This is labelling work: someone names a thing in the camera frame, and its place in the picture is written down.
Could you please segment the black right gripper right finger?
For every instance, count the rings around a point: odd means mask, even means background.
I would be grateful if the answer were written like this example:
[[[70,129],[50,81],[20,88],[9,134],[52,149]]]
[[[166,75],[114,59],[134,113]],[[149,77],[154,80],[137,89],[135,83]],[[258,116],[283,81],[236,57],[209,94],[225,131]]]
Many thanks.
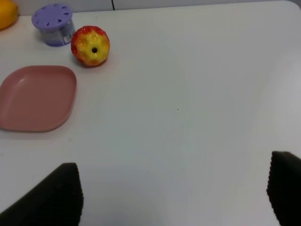
[[[271,155],[267,195],[281,226],[301,224],[301,159],[287,151]]]

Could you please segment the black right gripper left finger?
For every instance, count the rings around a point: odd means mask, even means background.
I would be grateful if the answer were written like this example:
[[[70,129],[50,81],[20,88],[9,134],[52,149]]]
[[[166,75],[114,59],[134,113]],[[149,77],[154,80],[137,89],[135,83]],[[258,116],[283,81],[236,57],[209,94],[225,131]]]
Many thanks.
[[[0,214],[2,226],[78,226],[84,195],[76,163],[63,163]]]

